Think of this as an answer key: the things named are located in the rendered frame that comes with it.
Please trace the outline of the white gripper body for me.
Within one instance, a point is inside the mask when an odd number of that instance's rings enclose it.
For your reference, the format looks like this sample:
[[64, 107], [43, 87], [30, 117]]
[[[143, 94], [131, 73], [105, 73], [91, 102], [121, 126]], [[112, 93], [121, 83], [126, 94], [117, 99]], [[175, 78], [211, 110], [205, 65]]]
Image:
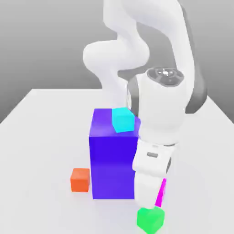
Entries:
[[134, 178], [134, 199], [138, 206], [153, 209], [160, 191], [162, 178], [139, 172]]

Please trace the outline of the small magenta cube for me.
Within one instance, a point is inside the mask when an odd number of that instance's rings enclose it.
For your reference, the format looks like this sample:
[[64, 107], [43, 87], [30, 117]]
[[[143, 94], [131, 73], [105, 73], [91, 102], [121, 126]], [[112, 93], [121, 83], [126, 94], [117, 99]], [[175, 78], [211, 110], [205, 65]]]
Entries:
[[160, 190], [159, 190], [156, 202], [155, 202], [155, 206], [161, 207], [162, 205], [162, 201], [163, 201], [164, 194], [165, 194], [166, 182], [167, 180], [164, 178], [160, 186]]

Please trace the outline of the small green cube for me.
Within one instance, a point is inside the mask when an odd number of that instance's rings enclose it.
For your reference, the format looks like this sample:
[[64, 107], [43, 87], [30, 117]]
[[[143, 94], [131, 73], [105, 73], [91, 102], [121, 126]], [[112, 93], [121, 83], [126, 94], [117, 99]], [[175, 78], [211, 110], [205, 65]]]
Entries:
[[158, 206], [141, 208], [137, 212], [137, 226], [147, 234], [155, 234], [164, 224], [165, 212]]

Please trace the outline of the small orange cube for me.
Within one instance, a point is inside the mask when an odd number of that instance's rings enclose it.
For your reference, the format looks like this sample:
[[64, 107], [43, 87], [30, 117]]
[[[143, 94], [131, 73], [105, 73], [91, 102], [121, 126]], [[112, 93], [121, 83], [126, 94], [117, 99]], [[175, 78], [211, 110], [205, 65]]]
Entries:
[[70, 183], [72, 192], [88, 192], [90, 185], [90, 169], [74, 168]]

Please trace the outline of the small cyan cube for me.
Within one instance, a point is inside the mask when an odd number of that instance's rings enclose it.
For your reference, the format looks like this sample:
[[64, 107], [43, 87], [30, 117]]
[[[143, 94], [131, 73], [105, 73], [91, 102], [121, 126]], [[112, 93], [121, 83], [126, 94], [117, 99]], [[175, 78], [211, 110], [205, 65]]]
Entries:
[[117, 133], [135, 129], [135, 116], [127, 107], [112, 109], [112, 125]]

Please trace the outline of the large blue box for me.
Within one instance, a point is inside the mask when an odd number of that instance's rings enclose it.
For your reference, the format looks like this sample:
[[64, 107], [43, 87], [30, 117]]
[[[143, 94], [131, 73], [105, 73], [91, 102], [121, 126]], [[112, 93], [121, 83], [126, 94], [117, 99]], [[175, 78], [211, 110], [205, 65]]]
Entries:
[[134, 199], [132, 163], [139, 126], [136, 118], [134, 131], [117, 133], [112, 126], [111, 109], [94, 109], [89, 133], [93, 199]]

